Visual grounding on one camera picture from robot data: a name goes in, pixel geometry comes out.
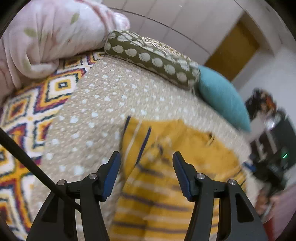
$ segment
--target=pillow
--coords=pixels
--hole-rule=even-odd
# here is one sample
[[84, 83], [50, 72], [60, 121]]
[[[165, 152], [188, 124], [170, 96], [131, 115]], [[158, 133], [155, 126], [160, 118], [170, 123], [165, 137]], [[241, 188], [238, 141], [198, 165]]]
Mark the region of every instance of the pillow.
[[247, 109], [234, 86], [218, 72], [199, 66], [198, 91], [202, 98], [236, 129], [251, 132]]
[[199, 80], [196, 62], [162, 42], [131, 31], [110, 33], [105, 52], [159, 74], [183, 89], [194, 90]]

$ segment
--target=colorful patterned blanket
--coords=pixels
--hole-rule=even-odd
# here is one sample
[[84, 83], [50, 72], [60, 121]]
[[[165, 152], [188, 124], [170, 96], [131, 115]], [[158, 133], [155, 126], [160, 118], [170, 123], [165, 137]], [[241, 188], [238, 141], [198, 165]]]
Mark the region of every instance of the colorful patterned blanket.
[[[104, 52], [88, 52], [61, 60], [45, 80], [17, 91], [2, 107], [0, 126], [35, 161], [41, 163], [46, 133], [53, 118], [71, 97], [78, 80]], [[20, 240], [32, 225], [28, 211], [33, 176], [0, 146], [0, 214]]]

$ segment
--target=black cable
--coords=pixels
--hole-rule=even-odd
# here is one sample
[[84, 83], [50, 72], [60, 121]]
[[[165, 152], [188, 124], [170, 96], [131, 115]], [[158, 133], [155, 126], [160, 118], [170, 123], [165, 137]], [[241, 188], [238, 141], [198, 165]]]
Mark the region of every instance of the black cable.
[[81, 211], [81, 206], [59, 190], [55, 183], [32, 161], [27, 153], [2, 130], [2, 128], [0, 128], [0, 144], [59, 198], [73, 206], [79, 212]]

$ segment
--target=beige polka dot bedsheet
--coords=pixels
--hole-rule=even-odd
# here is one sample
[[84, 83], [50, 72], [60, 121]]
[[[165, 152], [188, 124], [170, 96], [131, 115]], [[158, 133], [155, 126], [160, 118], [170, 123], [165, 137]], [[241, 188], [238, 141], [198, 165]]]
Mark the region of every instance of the beige polka dot bedsheet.
[[[119, 150], [121, 133], [128, 115], [139, 119], [181, 118], [201, 131], [211, 131], [239, 161], [250, 153], [248, 143], [233, 127], [203, 101], [177, 88], [162, 77], [139, 66], [106, 56], [77, 83], [77, 89], [52, 123], [47, 134], [41, 169], [56, 183], [82, 180], [106, 163]], [[109, 228], [122, 188], [119, 173], [111, 197], [100, 203]], [[247, 173], [247, 196], [254, 204], [257, 184]], [[33, 217], [49, 194], [36, 181], [30, 204]], [[79, 239], [82, 225], [77, 217]]]

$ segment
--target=white wall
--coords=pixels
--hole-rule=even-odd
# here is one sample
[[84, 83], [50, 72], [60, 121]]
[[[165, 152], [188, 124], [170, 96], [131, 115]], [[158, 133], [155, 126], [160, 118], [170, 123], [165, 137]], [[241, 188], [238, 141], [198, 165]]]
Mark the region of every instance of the white wall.
[[251, 96], [254, 88], [265, 89], [296, 126], [296, 54], [284, 46], [276, 56], [260, 50], [248, 65], [252, 68], [242, 71], [234, 83], [243, 100]]

